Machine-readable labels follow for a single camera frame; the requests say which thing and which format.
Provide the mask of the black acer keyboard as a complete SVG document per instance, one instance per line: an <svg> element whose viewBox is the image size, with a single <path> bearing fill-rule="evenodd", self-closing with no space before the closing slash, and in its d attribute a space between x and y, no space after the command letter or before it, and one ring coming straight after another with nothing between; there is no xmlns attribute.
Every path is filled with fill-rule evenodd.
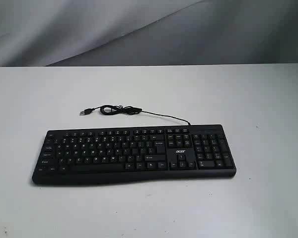
<svg viewBox="0 0 298 238"><path fill-rule="evenodd" d="M221 125L145 126L50 130L32 181L89 185L235 174Z"/></svg>

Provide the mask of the grey backdrop cloth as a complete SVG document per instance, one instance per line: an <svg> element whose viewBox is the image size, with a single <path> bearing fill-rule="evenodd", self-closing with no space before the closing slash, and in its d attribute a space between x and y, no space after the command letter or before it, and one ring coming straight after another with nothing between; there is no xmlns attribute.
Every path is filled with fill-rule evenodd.
<svg viewBox="0 0 298 238"><path fill-rule="evenodd" d="M0 66L298 63L298 0L0 0Z"/></svg>

